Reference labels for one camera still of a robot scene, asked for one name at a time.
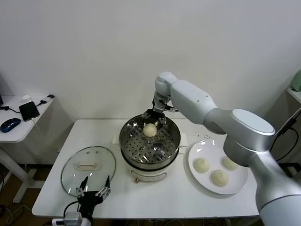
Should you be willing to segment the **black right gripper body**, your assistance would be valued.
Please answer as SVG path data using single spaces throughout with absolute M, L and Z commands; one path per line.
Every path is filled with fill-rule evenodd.
M 154 111 L 153 109 L 148 109 L 146 111 L 147 115 L 154 120 L 164 120 L 165 114 Z

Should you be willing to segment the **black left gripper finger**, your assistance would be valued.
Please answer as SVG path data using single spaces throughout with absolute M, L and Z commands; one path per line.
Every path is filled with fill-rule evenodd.
M 95 195 L 102 198 L 107 198 L 108 195 L 111 193 L 111 187 L 110 187 L 110 176 L 107 177 L 105 186 L 100 191 L 98 191 Z
M 88 176 L 85 177 L 85 179 L 80 183 L 79 187 L 76 187 L 76 196 L 82 197 L 84 195 L 85 192 L 85 187 L 87 185 L 87 181 L 88 181 Z

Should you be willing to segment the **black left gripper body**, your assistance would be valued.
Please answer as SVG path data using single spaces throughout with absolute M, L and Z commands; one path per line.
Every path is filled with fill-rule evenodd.
M 103 202 L 103 198 L 96 194 L 97 192 L 84 192 L 83 196 L 78 198 L 79 212 L 82 216 L 92 216 L 96 205 Z

